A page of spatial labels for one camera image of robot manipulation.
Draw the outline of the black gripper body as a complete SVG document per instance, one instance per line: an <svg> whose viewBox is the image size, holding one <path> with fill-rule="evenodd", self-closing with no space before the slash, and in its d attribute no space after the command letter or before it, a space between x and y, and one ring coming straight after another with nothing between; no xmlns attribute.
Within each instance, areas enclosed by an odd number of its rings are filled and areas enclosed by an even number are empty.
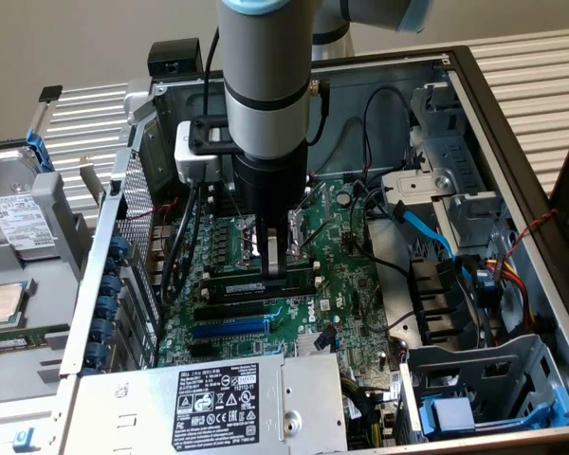
<svg viewBox="0 0 569 455"><path fill-rule="evenodd" d="M234 155L234 182L246 206L267 224L278 224L303 196L307 166L307 142L291 153L267 160Z"/></svg>

